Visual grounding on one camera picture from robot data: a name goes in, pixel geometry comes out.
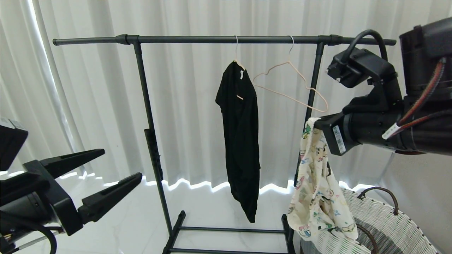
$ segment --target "hanger hook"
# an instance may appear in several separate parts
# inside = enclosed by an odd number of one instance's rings
[[[292,35],[288,35],[288,36],[290,36],[290,38],[292,38],[292,47],[291,47],[290,50],[289,50],[289,57],[290,57],[290,51],[292,51],[293,45],[295,44],[295,41],[293,40]]]
[[[239,46],[239,38],[237,37],[237,35],[235,36],[235,58],[237,59],[237,48]]]

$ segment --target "horizontal rack bar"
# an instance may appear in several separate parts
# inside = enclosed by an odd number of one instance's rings
[[[320,35],[320,36],[141,36],[141,35],[118,35],[115,37],[96,37],[96,38],[73,38],[73,39],[53,39],[55,45],[67,44],[91,44],[91,43],[229,43],[229,44],[318,44],[339,45],[350,44],[354,38],[342,37],[339,35]],[[384,39],[385,45],[393,46],[396,40]],[[377,45],[373,38],[362,38],[358,44]]]
[[[245,232],[245,233],[284,234],[284,230],[252,229],[252,228],[221,228],[221,227],[190,227],[190,226],[180,226],[179,229],[180,229],[180,230],[197,230],[197,231],[218,231],[218,232]]]
[[[215,249],[180,249],[172,248],[170,252],[182,253],[210,253],[210,254],[287,254],[280,252],[252,252],[252,251],[233,251],[233,250],[215,250]]]

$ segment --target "clothes rack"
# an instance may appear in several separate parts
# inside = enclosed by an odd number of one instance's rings
[[[149,128],[144,130],[146,142],[151,157],[152,168],[154,170],[155,179],[157,180],[157,189],[165,217],[166,227],[168,229],[168,242],[163,249],[163,254],[170,253],[210,253],[210,254],[279,254],[270,252],[248,252],[248,251],[229,251],[229,250],[211,250],[211,249],[181,249],[174,248],[177,236],[181,230],[198,230],[198,231],[219,231],[219,232],[247,232],[247,233],[265,233],[265,234],[284,234],[288,254],[295,254],[293,245],[294,231],[287,223],[287,216],[282,215],[282,230],[266,230],[266,229],[242,229],[242,228],[216,228],[216,227],[196,227],[183,226],[182,223],[186,217],[185,211],[182,210],[174,226],[171,224],[170,214],[163,190],[163,170],[160,165],[160,155],[157,147],[157,138],[155,135],[154,121],[152,118],[151,102],[149,99],[149,91],[147,88],[145,69],[141,51],[142,43],[229,43],[229,44],[316,44],[314,70],[312,74],[311,87],[317,87],[317,79],[319,76],[320,62],[325,46],[334,46],[339,44],[350,44],[354,38],[345,38],[339,35],[319,35],[319,36],[140,36],[122,34],[115,37],[98,37],[98,38],[74,38],[74,39],[53,39],[56,46],[67,44],[92,44],[92,43],[119,43],[124,45],[133,45],[135,55],[137,57],[138,73],[140,75],[141,89],[146,108],[146,116]],[[385,39],[385,45],[393,46],[396,40]],[[358,44],[377,45],[375,39],[363,38]],[[314,103],[315,92],[310,90],[308,105]],[[312,109],[306,109],[305,120],[311,117]]]

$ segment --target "woven basket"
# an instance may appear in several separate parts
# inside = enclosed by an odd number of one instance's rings
[[[379,189],[389,193],[395,207],[366,198],[366,192]],[[397,200],[381,187],[365,189],[361,194],[343,189],[345,200],[355,218],[357,241],[332,231],[323,231],[316,242],[301,244],[305,254],[437,254],[422,230],[406,214],[399,212]]]

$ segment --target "white patterned garment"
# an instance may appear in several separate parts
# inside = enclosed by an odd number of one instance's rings
[[[355,221],[339,183],[327,165],[325,136],[321,130],[314,129],[314,122],[318,119],[308,119],[301,137],[301,163],[287,220],[289,226],[307,241],[315,241],[320,231],[332,228],[356,240],[358,229]]]

